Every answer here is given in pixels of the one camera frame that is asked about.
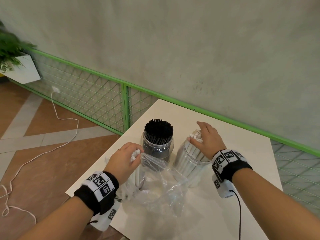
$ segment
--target white cable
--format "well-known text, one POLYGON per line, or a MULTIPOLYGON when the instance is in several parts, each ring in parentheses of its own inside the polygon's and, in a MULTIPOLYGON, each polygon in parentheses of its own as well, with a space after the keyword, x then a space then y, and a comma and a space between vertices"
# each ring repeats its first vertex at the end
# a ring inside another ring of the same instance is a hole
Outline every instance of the white cable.
POLYGON ((60 148, 60 147, 63 147, 63 146, 65 146, 65 145, 69 144, 69 143, 77 136, 78 126, 79 126, 79 120, 73 119, 73 118, 61 119, 61 118, 58 117, 58 114, 57 114, 57 111, 56 111, 56 107, 54 106, 54 100, 53 100, 53 98, 52 98, 52 94, 53 94, 53 93, 54 93, 54 92, 51 93, 51 102, 52 102, 52 104, 53 104, 54 112, 56 113, 57 118, 58 118, 59 120, 76 120, 76 121, 78 121, 77 129, 76 129, 76 131, 75 131, 75 135, 74 135, 74 137, 73 137, 69 142, 67 142, 67 143, 65 143, 65 144, 63 144, 63 145, 61 145, 61 146, 58 146, 58 147, 54 148, 54 149, 51 150, 51 151, 41 153, 40 155, 38 155, 38 156, 36 156, 35 158, 31 159, 30 161, 26 162, 25 164, 22 164, 22 166, 20 166, 20 168, 18 169, 16 175, 14 175, 14 177, 10 180, 10 192, 9 192, 9 193, 8 193, 8 191, 7 191, 7 188, 6 188, 3 184, 0 185, 0 186, 2 186, 2 188, 3 188, 4 191, 5 191, 5 195, 2 195, 2 196, 0 197, 0 199, 3 198, 3 197, 5 197, 5 196, 7 196, 7 200, 5 201, 5 209, 4 209, 3 212, 2 212, 2 216, 3 216, 3 217, 9 214, 9 208, 11 207, 11 208, 15 208, 15 209, 21 210, 21 211, 23 211, 23 212, 28 212, 28 213, 33 217, 34 223, 37 224, 37 219, 36 219, 35 215, 32 214, 31 212, 29 212, 29 211, 27 211, 27 210, 23 210, 23 209, 21 209, 21 208, 19 208, 19 207, 16 207, 16 206, 8 206, 9 194, 12 192, 12 181, 15 179, 15 177, 18 175, 18 173, 20 172, 21 168, 22 168, 24 165, 32 162, 33 160, 35 160, 36 158, 42 156, 43 154, 52 152, 52 151, 54 151, 55 149, 58 149, 58 148, 60 148))

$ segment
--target black wristband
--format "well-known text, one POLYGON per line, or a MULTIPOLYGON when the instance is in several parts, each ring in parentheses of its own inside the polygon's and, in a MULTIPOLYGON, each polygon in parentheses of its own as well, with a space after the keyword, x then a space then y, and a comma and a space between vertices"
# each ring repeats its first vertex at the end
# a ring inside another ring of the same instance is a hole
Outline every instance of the black wristband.
POLYGON ((74 192, 74 195, 80 198, 84 204, 93 211, 93 215, 98 213, 102 215, 114 205, 118 188, 119 182, 111 173, 95 172, 82 183, 81 187, 74 192), (96 187, 94 191, 90 189, 92 185, 84 185, 92 182, 94 182, 93 186, 96 187))
POLYGON ((242 168, 252 169, 246 158, 235 150, 225 149, 218 151, 212 160, 212 169, 222 181, 229 180, 232 182, 234 173, 242 168))

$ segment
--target white planter box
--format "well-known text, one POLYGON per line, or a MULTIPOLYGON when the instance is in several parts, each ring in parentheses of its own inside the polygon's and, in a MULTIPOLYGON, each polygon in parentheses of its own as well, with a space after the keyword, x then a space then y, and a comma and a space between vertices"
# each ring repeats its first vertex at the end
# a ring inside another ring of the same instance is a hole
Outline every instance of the white planter box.
POLYGON ((22 65, 14 66, 13 71, 2 72, 3 75, 10 77, 21 84, 34 82, 40 80, 38 71, 33 63, 31 56, 27 54, 22 54, 22 56, 17 57, 22 65))

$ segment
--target hand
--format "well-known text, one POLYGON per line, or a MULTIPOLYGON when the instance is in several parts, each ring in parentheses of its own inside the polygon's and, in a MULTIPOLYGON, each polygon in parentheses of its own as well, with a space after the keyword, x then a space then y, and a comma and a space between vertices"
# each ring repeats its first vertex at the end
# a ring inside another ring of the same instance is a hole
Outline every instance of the hand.
POLYGON ((119 185, 125 183, 134 170, 140 165, 140 154, 136 157, 136 160, 130 162, 132 153, 137 149, 143 152, 141 145, 127 142, 110 157, 104 171, 112 173, 118 180, 119 185))
POLYGON ((227 147, 223 143, 221 136, 218 134, 218 131, 215 128, 205 122, 197 121, 197 124, 201 129, 203 142, 198 142, 190 137, 188 137, 187 140, 192 145, 197 147, 203 153, 203 155, 211 160, 218 151, 224 150, 227 147))

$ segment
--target bundle of black straws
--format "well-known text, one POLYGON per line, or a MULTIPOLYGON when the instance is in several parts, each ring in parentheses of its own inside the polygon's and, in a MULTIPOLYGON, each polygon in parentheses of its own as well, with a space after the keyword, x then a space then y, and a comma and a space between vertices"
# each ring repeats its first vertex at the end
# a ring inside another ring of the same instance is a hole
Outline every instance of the bundle of black straws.
POLYGON ((173 134, 173 126, 160 119, 150 120, 144 127, 145 138, 156 145, 167 144, 171 141, 173 134))

